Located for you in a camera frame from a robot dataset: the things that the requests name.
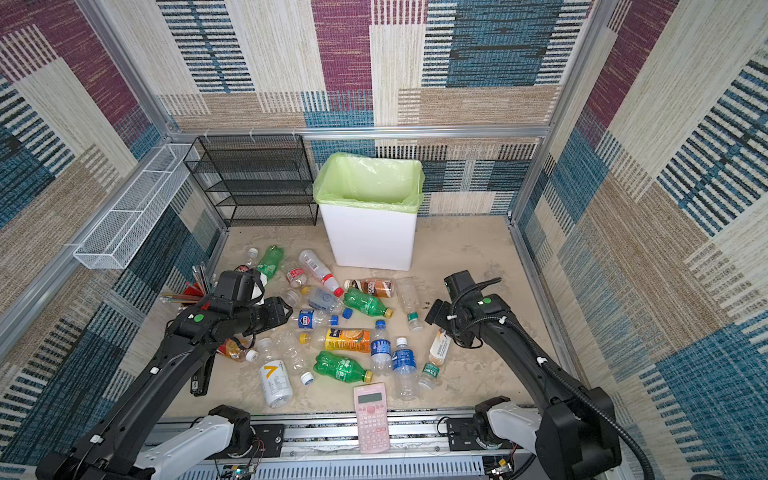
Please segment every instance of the calculator screen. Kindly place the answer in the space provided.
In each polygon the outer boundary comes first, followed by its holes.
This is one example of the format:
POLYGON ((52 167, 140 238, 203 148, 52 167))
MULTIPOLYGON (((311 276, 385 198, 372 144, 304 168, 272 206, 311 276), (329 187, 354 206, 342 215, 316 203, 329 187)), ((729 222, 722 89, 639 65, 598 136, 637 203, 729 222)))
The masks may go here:
POLYGON ((371 403, 371 402, 381 402, 382 394, 381 393, 370 393, 368 395, 361 395, 357 397, 358 403, 371 403))

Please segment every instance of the mesh shelf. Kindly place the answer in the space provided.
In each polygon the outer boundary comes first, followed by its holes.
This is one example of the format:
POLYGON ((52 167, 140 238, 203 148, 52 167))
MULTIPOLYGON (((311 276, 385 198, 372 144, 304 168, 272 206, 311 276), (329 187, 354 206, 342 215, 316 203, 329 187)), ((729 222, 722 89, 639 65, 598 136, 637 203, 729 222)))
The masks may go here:
POLYGON ((317 222, 300 136, 198 137, 184 164, 229 227, 317 222))
POLYGON ((189 176, 182 158, 189 144, 168 144, 136 176, 88 234, 74 257, 89 269, 124 269, 189 176))

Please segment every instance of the white bottle cap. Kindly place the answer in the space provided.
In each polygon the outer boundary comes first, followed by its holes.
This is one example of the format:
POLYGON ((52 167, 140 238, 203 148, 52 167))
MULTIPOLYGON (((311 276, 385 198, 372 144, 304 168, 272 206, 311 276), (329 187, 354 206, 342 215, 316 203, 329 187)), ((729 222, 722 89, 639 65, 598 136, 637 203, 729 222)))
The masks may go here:
POLYGON ((299 378, 301 379, 301 383, 305 386, 312 385, 312 382, 315 381, 315 376, 312 374, 312 372, 306 372, 299 378))

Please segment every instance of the black wire mesh rack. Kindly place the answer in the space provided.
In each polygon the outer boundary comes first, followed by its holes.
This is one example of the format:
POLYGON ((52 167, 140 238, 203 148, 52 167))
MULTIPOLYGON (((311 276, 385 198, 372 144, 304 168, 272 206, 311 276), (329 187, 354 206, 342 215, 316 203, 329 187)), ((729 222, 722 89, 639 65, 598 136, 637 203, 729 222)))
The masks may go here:
POLYGON ((299 135, 198 137, 184 164, 228 227, 317 224, 299 135))

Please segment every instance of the white trash can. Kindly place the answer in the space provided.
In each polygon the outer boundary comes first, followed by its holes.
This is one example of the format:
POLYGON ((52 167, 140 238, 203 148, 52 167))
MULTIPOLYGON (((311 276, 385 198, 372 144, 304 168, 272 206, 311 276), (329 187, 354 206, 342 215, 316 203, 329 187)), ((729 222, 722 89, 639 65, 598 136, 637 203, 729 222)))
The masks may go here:
POLYGON ((336 264, 410 270, 423 184, 420 161, 331 155, 313 190, 336 264))

